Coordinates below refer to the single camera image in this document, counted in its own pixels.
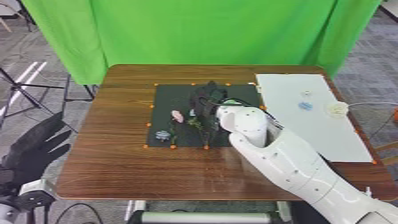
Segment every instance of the small object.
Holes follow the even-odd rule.
[[[171,133],[168,131],[157,131],[157,139],[166,142],[171,140]]]
[[[333,118],[345,118],[349,114],[349,104],[345,102],[333,102],[328,105],[328,113]]]
[[[313,110],[313,104],[310,103],[310,102],[301,102],[299,103],[299,107],[305,109],[305,110],[308,110],[308,111],[312,111]]]
[[[178,110],[171,111],[171,116],[173,116],[175,120],[178,121],[178,123],[184,123],[184,115]]]
[[[372,189],[370,189],[370,187],[367,187],[367,192],[365,192],[365,194],[372,197]]]
[[[191,109],[191,117],[196,117],[196,110]]]
[[[305,96],[305,97],[310,97],[312,95],[313,95],[312,91],[306,90],[306,91],[303,92],[303,96]]]

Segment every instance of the pink object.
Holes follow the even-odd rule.
[[[184,115],[178,110],[171,111],[171,116],[173,116],[175,120],[178,121],[178,123],[184,123]]]

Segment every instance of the white panel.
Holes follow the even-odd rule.
[[[260,74],[258,83],[269,112],[335,162],[372,162],[372,155],[349,117],[333,118],[328,105],[338,102],[322,75]],[[313,104],[313,110],[299,107]]]

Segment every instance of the blue object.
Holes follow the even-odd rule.
[[[308,103],[308,102],[301,102],[301,103],[299,103],[299,107],[301,107],[305,110],[308,110],[308,111],[313,110],[313,104]]]

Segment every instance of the wall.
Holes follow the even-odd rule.
[[[17,11],[22,10],[17,0],[0,0],[0,2],[10,4],[11,7],[17,9]],[[10,10],[10,8],[6,6],[0,5],[0,16],[11,16],[11,15],[15,15],[15,12]]]
[[[390,0],[383,3],[383,6],[398,17],[398,0]]]

